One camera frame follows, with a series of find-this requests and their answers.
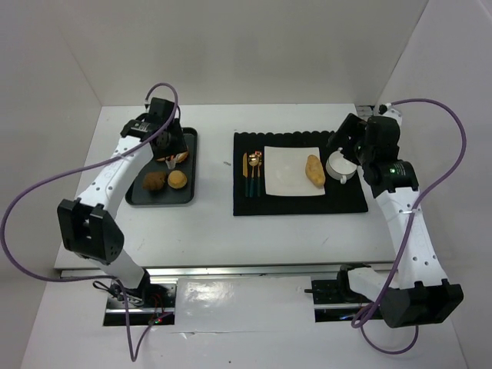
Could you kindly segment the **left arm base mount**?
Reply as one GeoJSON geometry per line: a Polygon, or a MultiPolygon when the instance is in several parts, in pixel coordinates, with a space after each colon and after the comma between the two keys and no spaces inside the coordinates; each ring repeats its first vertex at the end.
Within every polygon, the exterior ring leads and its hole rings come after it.
{"type": "MultiPolygon", "coordinates": [[[[103,325],[105,327],[125,326],[125,303],[119,286],[115,282],[105,284],[93,281],[93,288],[107,295],[103,325]]],[[[177,281],[155,282],[149,295],[140,301],[128,296],[128,314],[131,326],[145,326],[149,323],[160,326],[175,324],[175,304],[178,289],[177,281]]]]}

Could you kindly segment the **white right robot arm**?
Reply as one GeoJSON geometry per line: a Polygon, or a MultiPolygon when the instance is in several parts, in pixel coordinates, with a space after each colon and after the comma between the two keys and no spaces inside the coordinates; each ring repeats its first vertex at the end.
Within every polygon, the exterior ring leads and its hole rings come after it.
{"type": "Polygon", "coordinates": [[[438,261],[421,210],[415,170],[400,160],[401,123],[390,115],[363,120],[349,114],[327,146],[361,167],[383,212],[396,258],[387,277],[367,264],[345,264],[337,274],[341,293],[367,298],[388,327],[439,324],[463,301],[438,261]]]}

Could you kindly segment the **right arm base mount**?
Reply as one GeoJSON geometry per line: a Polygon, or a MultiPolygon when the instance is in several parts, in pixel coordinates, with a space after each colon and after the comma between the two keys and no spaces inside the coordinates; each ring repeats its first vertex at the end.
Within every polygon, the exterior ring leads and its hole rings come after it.
{"type": "Polygon", "coordinates": [[[313,302],[316,323],[350,322],[361,308],[371,302],[343,287],[337,274],[312,277],[311,285],[304,289],[304,293],[313,302]]]}

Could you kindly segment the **metal tongs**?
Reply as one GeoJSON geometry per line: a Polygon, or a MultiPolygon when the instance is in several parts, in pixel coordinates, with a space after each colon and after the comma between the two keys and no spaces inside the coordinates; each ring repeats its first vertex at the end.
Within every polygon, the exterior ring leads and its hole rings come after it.
{"type": "Polygon", "coordinates": [[[174,156],[171,156],[171,157],[165,159],[165,164],[167,165],[168,169],[170,169],[170,170],[175,168],[176,163],[177,163],[177,158],[174,156]]]}

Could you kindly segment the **long golden bread loaf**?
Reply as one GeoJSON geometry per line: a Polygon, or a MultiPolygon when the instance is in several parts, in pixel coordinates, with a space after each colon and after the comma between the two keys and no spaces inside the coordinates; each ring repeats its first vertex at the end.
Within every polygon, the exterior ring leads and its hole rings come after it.
{"type": "Polygon", "coordinates": [[[320,159],[315,155],[309,155],[307,157],[305,165],[305,174],[310,182],[316,188],[323,188],[326,177],[324,175],[324,168],[320,159]]]}

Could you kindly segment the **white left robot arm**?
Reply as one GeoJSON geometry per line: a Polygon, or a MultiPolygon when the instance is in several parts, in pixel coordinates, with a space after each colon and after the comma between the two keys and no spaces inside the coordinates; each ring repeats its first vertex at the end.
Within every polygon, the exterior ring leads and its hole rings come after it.
{"type": "Polygon", "coordinates": [[[173,156],[186,149],[175,116],[177,103],[153,98],[146,108],[124,125],[112,156],[95,180],[76,199],[63,200],[57,208],[65,249],[116,278],[122,291],[139,299],[147,294],[150,277],[124,250],[125,236],[115,221],[118,208],[155,156],[173,156]]]}

